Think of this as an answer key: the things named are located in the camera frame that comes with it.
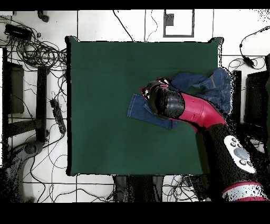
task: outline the power strip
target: power strip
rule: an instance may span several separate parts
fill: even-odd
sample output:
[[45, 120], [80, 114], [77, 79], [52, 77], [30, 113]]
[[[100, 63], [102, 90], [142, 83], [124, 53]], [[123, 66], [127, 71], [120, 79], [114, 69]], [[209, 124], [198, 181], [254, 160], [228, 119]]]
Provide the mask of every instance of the power strip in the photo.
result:
[[53, 108], [53, 116], [55, 118], [56, 123], [58, 124], [59, 131], [61, 134], [66, 133], [66, 127], [65, 123], [62, 117], [62, 112], [59, 106], [59, 103], [56, 101], [56, 99], [50, 100], [51, 107]]

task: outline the white floor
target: white floor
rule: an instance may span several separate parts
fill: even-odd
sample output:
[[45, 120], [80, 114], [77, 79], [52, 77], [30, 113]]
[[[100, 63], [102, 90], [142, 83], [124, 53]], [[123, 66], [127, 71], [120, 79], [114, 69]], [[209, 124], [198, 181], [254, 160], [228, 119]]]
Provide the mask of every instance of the white floor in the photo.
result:
[[[195, 10], [195, 35], [194, 38], [163, 38], [163, 10], [146, 10], [146, 32], [144, 34], [144, 15], [145, 10], [131, 10], [131, 11], [115, 11], [120, 18], [123, 25], [126, 27], [130, 35], [135, 41], [144, 41], [149, 34], [153, 32], [149, 38], [149, 42], [158, 41], [199, 41], [207, 42], [212, 37], [224, 37], [225, 42], [222, 47], [222, 66], [228, 68], [229, 63], [240, 58], [239, 44], [241, 40], [248, 34], [254, 33], [267, 25], [270, 25], [270, 15], [268, 11], [257, 10]], [[27, 26], [35, 28], [41, 33], [42, 41], [50, 41], [56, 44], [60, 50], [66, 48], [64, 38], [65, 36], [77, 36], [80, 41], [130, 41], [117, 18], [113, 15], [113, 11], [47, 11], [46, 14], [50, 17], [48, 23], [42, 22], [37, 17], [37, 12], [17, 12], [13, 16], [13, 20], [21, 22]], [[0, 38], [5, 39], [3, 34], [4, 24], [0, 23]], [[243, 54], [250, 55], [251, 58], [258, 56], [265, 56], [270, 53], [270, 30], [263, 33], [258, 33], [248, 37], [243, 42]], [[258, 60], [258, 68], [263, 66], [263, 61]], [[242, 89], [245, 86], [245, 78], [247, 74], [257, 72], [246, 65], [238, 68], [242, 71]], [[60, 76], [61, 72], [55, 72], [55, 75]], [[36, 72], [25, 72], [25, 81], [29, 84], [36, 83]], [[36, 92], [36, 87], [24, 83], [24, 89], [32, 88]], [[58, 92], [57, 79], [50, 73], [48, 76], [47, 97], [52, 98], [53, 92]], [[244, 94], [242, 91], [242, 118], [244, 114]], [[31, 91], [25, 91], [24, 101], [28, 106], [31, 114], [35, 117], [35, 103], [36, 96]], [[62, 110], [66, 111], [66, 103], [63, 97], [60, 98]], [[27, 110], [22, 115], [13, 115], [13, 122], [22, 120], [22, 118], [29, 118]], [[52, 109], [50, 104], [47, 104], [47, 127], [50, 128], [55, 124]], [[16, 146], [25, 141], [26, 138], [33, 135], [34, 132], [28, 132], [14, 136], [9, 140], [9, 144]], [[58, 127], [52, 127], [50, 134], [50, 142], [53, 142], [61, 136]], [[53, 162], [62, 155], [67, 154], [67, 138], [64, 137], [50, 154]], [[53, 169], [53, 164], [47, 157], [48, 150], [51, 151], [54, 145], [49, 146], [49, 149], [43, 150], [41, 154], [36, 157], [33, 174], [36, 178], [41, 180], [46, 185], [45, 193], [42, 195], [40, 201], [46, 199], [49, 195], [49, 188], [51, 183], [54, 183], [53, 198], [60, 193], [67, 193], [75, 191], [76, 189], [84, 189], [85, 191], [98, 196], [108, 196], [113, 188], [113, 180], [109, 175], [79, 175], [77, 177], [70, 177], [65, 174], [65, 169]], [[24, 191], [28, 197], [36, 197], [36, 200], [42, 193], [44, 186], [36, 182], [29, 174], [33, 159], [29, 159], [24, 169]], [[66, 156], [61, 156], [55, 163], [59, 167], [66, 167]], [[170, 184], [172, 176], [167, 176], [165, 184]], [[66, 195], [61, 195], [56, 202], [90, 202], [95, 197], [87, 195], [85, 192], [78, 190]]]

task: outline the floor tile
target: floor tile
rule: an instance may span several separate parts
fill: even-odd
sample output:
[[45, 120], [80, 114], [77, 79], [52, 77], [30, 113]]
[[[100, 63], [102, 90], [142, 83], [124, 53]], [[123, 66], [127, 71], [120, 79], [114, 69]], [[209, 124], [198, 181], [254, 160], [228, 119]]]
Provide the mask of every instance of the floor tile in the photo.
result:
[[[104, 197], [107, 198], [113, 190], [113, 185], [84, 185], [78, 184], [78, 189], [83, 189], [87, 193], [95, 195], [97, 197]], [[92, 202], [96, 199], [95, 196], [88, 195], [82, 190], [78, 190], [77, 192], [77, 202]]]
[[[214, 14], [214, 36], [224, 37], [223, 54], [240, 54], [242, 39], [269, 25], [269, 17], [256, 10], [215, 10]], [[243, 55], [269, 54], [269, 38], [270, 30], [247, 37], [243, 41]]]
[[39, 203], [52, 203], [52, 199], [53, 201], [55, 201], [55, 203], [72, 203], [72, 202], [76, 202], [76, 192], [70, 193], [70, 194], [64, 194], [64, 195], [60, 195], [59, 194], [63, 194], [63, 193], [69, 193], [72, 191], [76, 190], [76, 185], [75, 184], [53, 184], [53, 188], [50, 188], [50, 184], [46, 184], [46, 189], [44, 191], [44, 193], [42, 194], [43, 190], [44, 190], [44, 186], [40, 183], [23, 183], [23, 191], [25, 194], [26, 198], [32, 198], [34, 197], [34, 203], [37, 202], [38, 198], [40, 197], [40, 195], [42, 194]]
[[[134, 41], [143, 41], [144, 10], [115, 10]], [[113, 10], [80, 10], [80, 41], [131, 41]]]
[[163, 37], [163, 21], [164, 10], [147, 10], [146, 16], [146, 40], [150, 35], [148, 42], [183, 42], [197, 41], [207, 42], [212, 38], [213, 27], [213, 10], [195, 10], [195, 28], [194, 38], [164, 38]]

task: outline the tile grout line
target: tile grout line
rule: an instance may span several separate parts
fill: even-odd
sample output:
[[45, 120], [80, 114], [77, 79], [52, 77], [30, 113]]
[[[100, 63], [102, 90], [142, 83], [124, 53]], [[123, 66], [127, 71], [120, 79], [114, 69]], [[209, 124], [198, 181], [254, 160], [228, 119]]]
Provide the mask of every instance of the tile grout line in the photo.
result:
[[[12, 112], [11, 112], [11, 124], [13, 124], [13, 114], [12, 114]], [[13, 148], [13, 136], [11, 136], [11, 148]]]
[[77, 198], [78, 198], [78, 194], [77, 194], [77, 192], [78, 192], [78, 185], [77, 185], [77, 178], [78, 178], [78, 176], [76, 175], [76, 202], [78, 202], [78, 200], [77, 200]]
[[146, 10], [144, 10], [144, 41], [146, 41]]
[[[40, 184], [39, 182], [28, 182], [28, 181], [23, 181], [23, 183], [29, 183], [29, 184]], [[55, 182], [55, 183], [51, 183], [51, 182], [48, 182], [48, 183], [44, 183], [44, 184], [62, 184], [62, 185], [114, 185], [113, 183], [58, 183], [58, 182]]]
[[215, 17], [215, 9], [213, 9], [212, 38], [214, 37], [214, 17]]
[[77, 39], [79, 39], [78, 36], [79, 36], [79, 11], [77, 10]]
[[[32, 119], [30, 117], [13, 117], [13, 119]], [[46, 118], [47, 120], [55, 120], [55, 118]]]

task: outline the electronic device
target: electronic device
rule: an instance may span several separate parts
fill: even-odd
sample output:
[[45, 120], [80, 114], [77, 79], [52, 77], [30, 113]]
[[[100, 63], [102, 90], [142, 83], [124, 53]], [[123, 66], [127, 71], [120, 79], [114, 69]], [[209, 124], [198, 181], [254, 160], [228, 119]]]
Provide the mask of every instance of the electronic device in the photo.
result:
[[14, 38], [18, 38], [24, 41], [30, 41], [33, 34], [33, 32], [30, 30], [27, 30], [25, 28], [21, 28], [18, 26], [13, 26], [10, 24], [6, 24], [6, 29], [4, 33], [6, 35], [9, 35], [9, 36], [12, 36]]
[[57, 102], [56, 99], [50, 100], [50, 103], [51, 103], [51, 107], [53, 108], [53, 116], [55, 118], [56, 123], [58, 124], [59, 131], [61, 134], [65, 134], [66, 127], [65, 127], [65, 123], [62, 117], [62, 112], [61, 112], [59, 103]]

